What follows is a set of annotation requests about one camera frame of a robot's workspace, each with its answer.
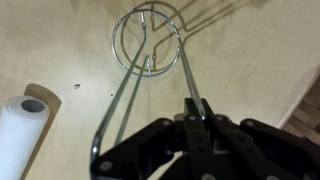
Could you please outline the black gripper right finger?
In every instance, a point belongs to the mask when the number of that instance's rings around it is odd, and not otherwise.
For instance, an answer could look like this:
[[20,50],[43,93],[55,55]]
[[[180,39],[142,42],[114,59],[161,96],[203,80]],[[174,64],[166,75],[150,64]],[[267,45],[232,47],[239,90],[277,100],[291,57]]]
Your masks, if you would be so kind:
[[204,98],[201,99],[202,101],[202,105],[203,105],[203,108],[204,108],[204,114],[201,116],[201,118],[203,120],[207,120],[207,119],[210,119],[211,117],[214,116],[214,112],[213,110],[211,109],[208,101]]

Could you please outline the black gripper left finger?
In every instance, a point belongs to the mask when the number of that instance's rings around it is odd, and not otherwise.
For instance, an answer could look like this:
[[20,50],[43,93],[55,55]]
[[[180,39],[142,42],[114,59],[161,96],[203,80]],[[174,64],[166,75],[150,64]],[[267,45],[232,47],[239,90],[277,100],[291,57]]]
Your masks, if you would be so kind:
[[200,115],[198,109],[193,101],[192,98],[185,98],[184,99],[184,120],[200,120]]

